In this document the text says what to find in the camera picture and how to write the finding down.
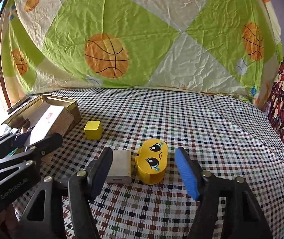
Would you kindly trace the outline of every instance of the yellow oval container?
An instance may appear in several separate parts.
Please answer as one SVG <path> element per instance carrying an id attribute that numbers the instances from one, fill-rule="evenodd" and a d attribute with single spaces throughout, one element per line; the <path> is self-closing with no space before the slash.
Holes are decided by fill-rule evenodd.
<path id="1" fill-rule="evenodd" d="M 146 140 L 138 154 L 135 163 L 141 181 L 154 185 L 163 180 L 167 166 L 167 144 L 159 139 Z"/>

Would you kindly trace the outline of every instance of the white power adapter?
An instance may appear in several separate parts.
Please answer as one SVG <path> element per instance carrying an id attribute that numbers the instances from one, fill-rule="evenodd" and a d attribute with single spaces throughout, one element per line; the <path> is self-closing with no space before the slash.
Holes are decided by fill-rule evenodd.
<path id="1" fill-rule="evenodd" d="M 131 152 L 113 150 L 113 161 L 106 177 L 107 183 L 131 183 Z"/>

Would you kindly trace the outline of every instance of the silver bolt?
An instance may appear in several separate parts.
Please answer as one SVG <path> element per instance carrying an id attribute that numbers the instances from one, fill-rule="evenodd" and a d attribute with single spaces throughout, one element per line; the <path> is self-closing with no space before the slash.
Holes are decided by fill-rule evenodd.
<path id="1" fill-rule="evenodd" d="M 44 177 L 43 181 L 44 182 L 50 182 L 50 181 L 52 181 L 52 177 L 51 176 Z"/>
<path id="2" fill-rule="evenodd" d="M 243 178 L 243 177 L 240 177 L 240 176 L 236 177 L 235 180 L 236 180 L 238 183 L 244 183 L 244 182 L 245 182 L 244 178 Z"/>
<path id="3" fill-rule="evenodd" d="M 206 178 L 209 178 L 209 177 L 212 176 L 212 173 L 211 173 L 210 171 L 203 171 L 203 172 L 202 172 L 202 175 L 203 175 L 204 177 L 206 177 Z"/>
<path id="4" fill-rule="evenodd" d="M 25 164 L 26 164 L 26 165 L 31 165 L 31 164 L 33 164 L 33 161 L 32 161 L 32 160 L 26 161 Z"/>
<path id="5" fill-rule="evenodd" d="M 78 172 L 76 173 L 76 175 L 79 176 L 79 177 L 83 177 L 83 176 L 86 175 L 86 171 L 85 171 L 85 170 L 80 170 L 80 171 L 78 171 Z"/>

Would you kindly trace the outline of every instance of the checkered tablecloth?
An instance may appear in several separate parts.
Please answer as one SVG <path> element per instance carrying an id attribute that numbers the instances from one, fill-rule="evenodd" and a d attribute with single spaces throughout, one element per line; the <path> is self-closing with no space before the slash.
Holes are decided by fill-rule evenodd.
<path id="1" fill-rule="evenodd" d="M 203 169 L 218 177 L 243 176 L 257 197 L 274 238 L 284 238 L 284 144 L 267 117 L 253 105 L 228 97 L 151 89 L 73 89 L 53 94 L 75 98 L 83 120 L 66 136 L 50 167 L 41 174 L 70 176 L 97 158 L 105 146 L 137 150 L 149 138 L 169 146 L 165 177 L 145 185 L 132 169 L 131 184 L 104 184 L 91 209 L 102 238 L 182 238 L 196 211 L 174 163 L 183 146 Z M 100 120 L 100 141 L 86 140 L 84 125 Z M 16 203 L 21 214 L 33 190 Z M 219 238 L 225 208 L 220 200 L 213 238 Z M 68 198 L 64 199 L 68 238 L 74 237 Z"/>

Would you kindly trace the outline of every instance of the open box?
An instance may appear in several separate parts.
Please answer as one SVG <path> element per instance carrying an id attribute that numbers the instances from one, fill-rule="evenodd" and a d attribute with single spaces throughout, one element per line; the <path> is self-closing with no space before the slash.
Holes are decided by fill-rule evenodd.
<path id="1" fill-rule="evenodd" d="M 82 119 L 76 99 L 57 95 L 42 94 L 21 107 L 21 109 L 13 113 L 2 124 L 8 124 L 11 128 L 19 128 L 21 123 L 23 123 L 29 116 L 34 114 L 36 110 L 45 102 L 50 105 L 64 106 L 73 115 L 74 120 L 66 133 L 73 129 Z"/>

